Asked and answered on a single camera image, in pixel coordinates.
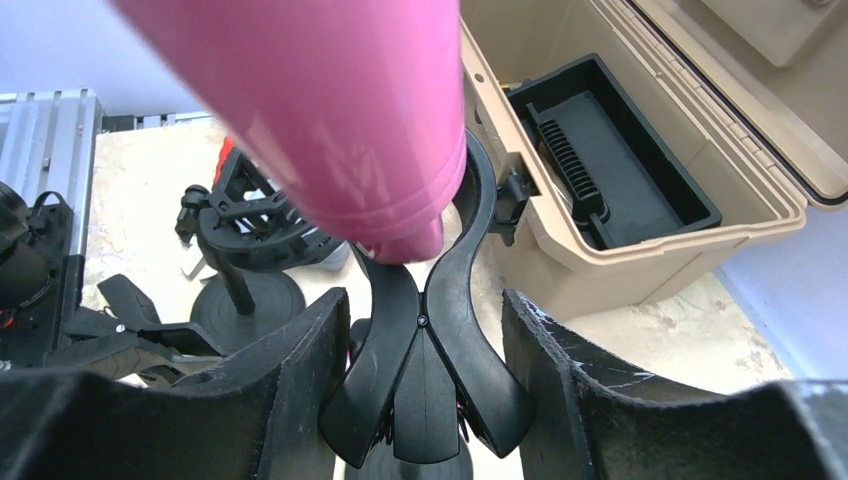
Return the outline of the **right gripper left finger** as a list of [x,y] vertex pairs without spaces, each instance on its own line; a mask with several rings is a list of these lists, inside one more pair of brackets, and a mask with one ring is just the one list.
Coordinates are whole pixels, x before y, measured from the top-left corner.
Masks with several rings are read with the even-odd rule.
[[330,479],[317,417],[340,377],[349,299],[324,293],[288,325],[169,388],[72,370],[1,378],[5,479]]

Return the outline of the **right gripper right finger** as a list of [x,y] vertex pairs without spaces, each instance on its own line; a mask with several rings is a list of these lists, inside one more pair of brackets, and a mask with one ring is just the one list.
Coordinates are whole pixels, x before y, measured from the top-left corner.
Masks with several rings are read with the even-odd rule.
[[503,346],[536,405],[528,479],[843,479],[847,384],[723,395],[638,367],[503,293]]

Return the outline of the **black stand with pink microphone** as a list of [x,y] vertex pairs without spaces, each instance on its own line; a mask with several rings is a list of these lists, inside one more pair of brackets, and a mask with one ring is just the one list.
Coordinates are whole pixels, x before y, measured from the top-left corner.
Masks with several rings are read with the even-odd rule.
[[484,334],[471,273],[494,218],[491,161],[473,134],[453,203],[461,232],[418,286],[404,266],[358,253],[371,312],[350,329],[349,366],[323,405],[319,430],[348,479],[469,479],[468,441],[505,458],[535,404]]

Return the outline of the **black clip desk stand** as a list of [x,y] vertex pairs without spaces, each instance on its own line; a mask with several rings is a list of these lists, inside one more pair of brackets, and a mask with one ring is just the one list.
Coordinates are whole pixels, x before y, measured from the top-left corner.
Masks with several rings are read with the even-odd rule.
[[78,308],[64,323],[70,344],[44,355],[44,365],[92,371],[113,380],[138,375],[149,386],[170,386],[227,354],[194,322],[160,321],[152,300],[122,274],[98,284],[108,306]]

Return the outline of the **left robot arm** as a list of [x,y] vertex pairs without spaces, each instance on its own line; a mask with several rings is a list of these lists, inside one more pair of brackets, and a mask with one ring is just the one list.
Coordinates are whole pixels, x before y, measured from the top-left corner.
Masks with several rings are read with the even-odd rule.
[[84,257],[72,252],[74,212],[57,192],[28,206],[1,185],[1,369],[41,367],[70,344],[63,333],[81,300]]

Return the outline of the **black shock-mount desk stand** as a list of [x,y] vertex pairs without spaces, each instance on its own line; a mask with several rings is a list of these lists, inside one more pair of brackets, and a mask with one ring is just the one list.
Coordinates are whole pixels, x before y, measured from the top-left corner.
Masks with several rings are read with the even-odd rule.
[[216,184],[185,190],[175,232],[215,272],[190,320],[227,355],[297,317],[306,301],[288,270],[343,242],[307,221],[235,144]]

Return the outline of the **pink toy microphone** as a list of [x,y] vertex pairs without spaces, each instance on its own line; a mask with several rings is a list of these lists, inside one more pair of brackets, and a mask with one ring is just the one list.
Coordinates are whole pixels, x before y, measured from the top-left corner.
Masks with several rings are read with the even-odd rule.
[[466,163],[456,1],[118,1],[312,223],[436,257]]

